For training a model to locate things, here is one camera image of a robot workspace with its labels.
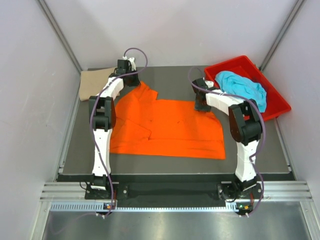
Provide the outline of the orange t shirt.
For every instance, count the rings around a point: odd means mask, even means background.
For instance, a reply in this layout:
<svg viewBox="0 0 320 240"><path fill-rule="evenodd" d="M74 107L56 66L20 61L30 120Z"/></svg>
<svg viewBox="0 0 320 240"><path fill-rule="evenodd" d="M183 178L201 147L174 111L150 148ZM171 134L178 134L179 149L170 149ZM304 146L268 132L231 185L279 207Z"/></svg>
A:
<svg viewBox="0 0 320 240"><path fill-rule="evenodd" d="M196 111L193 101L159 99L141 83L117 102L115 113L113 154L226 158L221 122L211 111Z"/></svg>

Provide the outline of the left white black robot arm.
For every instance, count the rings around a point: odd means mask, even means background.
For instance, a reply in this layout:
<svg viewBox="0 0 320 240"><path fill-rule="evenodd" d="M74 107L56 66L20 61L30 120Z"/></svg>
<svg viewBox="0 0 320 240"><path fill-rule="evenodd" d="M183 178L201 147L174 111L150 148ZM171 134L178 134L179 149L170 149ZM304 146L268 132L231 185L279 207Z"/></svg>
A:
<svg viewBox="0 0 320 240"><path fill-rule="evenodd" d="M115 99L125 86L138 86L138 71L112 73L102 90L89 98L89 127L94 144L93 180L88 190L102 198L114 199L111 179L110 144L116 125Z"/></svg>

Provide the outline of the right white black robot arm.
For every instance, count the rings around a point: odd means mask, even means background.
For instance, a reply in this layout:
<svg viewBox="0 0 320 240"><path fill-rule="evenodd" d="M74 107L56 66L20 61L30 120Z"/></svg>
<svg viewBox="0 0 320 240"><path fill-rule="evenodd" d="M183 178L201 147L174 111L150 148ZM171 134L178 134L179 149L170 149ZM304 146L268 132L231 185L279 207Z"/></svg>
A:
<svg viewBox="0 0 320 240"><path fill-rule="evenodd" d="M208 112L215 108L228 116L229 130L237 146L235 179L228 190L220 190L222 197L235 201L245 198L257 185L255 161L257 148L263 133L262 119L253 99L225 93L204 78L191 82L195 92L195 109Z"/></svg>

